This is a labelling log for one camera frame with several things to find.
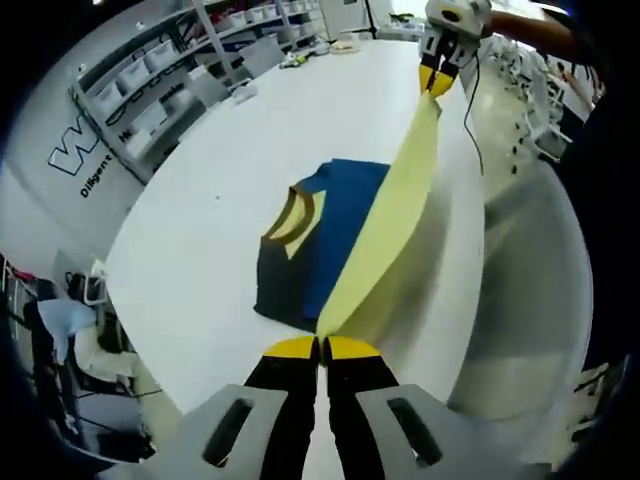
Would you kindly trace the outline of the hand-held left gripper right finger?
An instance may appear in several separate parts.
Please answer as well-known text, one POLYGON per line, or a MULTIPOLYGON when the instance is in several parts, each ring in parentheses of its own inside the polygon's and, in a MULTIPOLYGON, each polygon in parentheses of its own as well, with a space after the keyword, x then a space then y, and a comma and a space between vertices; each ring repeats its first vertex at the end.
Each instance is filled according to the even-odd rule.
POLYGON ((474 425, 421 387, 400 384, 366 342, 323 341, 329 425, 346 479, 480 479, 474 425))

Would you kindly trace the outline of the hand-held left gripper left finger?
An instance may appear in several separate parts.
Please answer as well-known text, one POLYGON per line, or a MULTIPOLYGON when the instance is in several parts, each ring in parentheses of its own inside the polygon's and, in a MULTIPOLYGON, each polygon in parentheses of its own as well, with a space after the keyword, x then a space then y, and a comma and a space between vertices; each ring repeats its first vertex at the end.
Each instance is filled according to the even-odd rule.
POLYGON ((184 418, 169 445, 178 479, 300 479, 315 425, 319 344, 269 347, 242 385, 229 384, 184 418))

